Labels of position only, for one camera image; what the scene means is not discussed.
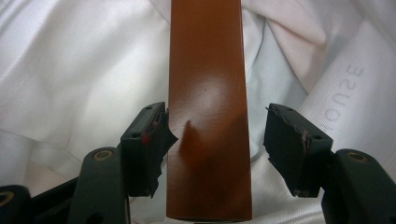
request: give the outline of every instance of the rectangular block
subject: rectangular block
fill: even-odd
[[[251,219],[248,110],[239,0],[173,0],[167,216]]]

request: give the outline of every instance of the wooden plank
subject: wooden plank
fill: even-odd
[[[173,0],[167,216],[251,219],[240,0]]]

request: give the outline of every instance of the white fabric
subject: white fabric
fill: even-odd
[[[269,103],[297,108],[396,180],[396,3],[243,0],[252,157],[251,223],[323,223],[290,196],[262,139]],[[167,101],[170,0],[0,1],[0,185],[33,195],[115,146],[144,106]],[[165,217],[166,169],[136,223]]]

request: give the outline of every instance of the wrinkled white sheet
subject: wrinkled white sheet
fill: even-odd
[[[323,223],[290,196],[262,139],[269,103],[299,110],[333,151],[374,156],[396,180],[396,2],[243,0],[251,223]],[[115,146],[145,105],[167,101],[170,0],[0,1],[0,185],[33,195]],[[166,169],[136,223],[165,217]]]

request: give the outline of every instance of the screw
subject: screw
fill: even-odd
[[[352,160],[357,161],[357,162],[367,162],[369,161],[367,157],[361,155],[360,153],[356,152],[348,152],[347,155],[352,158]]]
[[[14,193],[11,191],[0,192],[0,207],[9,203],[14,197]]]
[[[113,152],[111,150],[102,150],[102,151],[96,152],[95,155],[93,155],[93,158],[96,161],[105,161],[108,158],[110,158],[111,156],[113,156]]]

